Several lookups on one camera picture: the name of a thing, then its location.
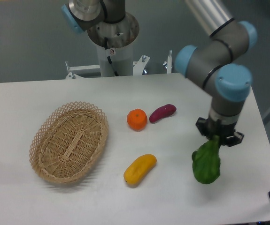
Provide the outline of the grey robot arm, blue caps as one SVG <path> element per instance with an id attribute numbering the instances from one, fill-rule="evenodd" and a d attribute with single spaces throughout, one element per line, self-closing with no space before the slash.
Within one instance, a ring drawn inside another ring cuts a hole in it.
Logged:
<path id="1" fill-rule="evenodd" d="M 203 49 L 185 46 L 177 54 L 174 68 L 212 97 L 208 118 L 196 122 L 201 135 L 220 138 L 234 146 L 243 140 L 235 130 L 249 95 L 252 75 L 234 61 L 257 42 L 255 27 L 237 22 L 219 0 L 186 2 L 211 42 Z M 106 76 L 134 75 L 130 47 L 139 34 L 139 23 L 125 10 L 123 0 L 70 0 L 62 13 L 77 33 L 86 31 L 99 52 L 100 73 Z"/>

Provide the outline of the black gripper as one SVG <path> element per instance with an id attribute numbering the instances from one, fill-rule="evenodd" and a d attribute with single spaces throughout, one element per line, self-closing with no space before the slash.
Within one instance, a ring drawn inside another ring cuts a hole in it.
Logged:
<path id="1" fill-rule="evenodd" d="M 236 122 L 232 124 L 222 124 L 221 120 L 212 120 L 199 117 L 195 123 L 198 131 L 202 136 L 212 140 L 214 136 L 220 137 L 220 143 L 232 147 L 242 143 L 244 134 L 235 131 Z"/>

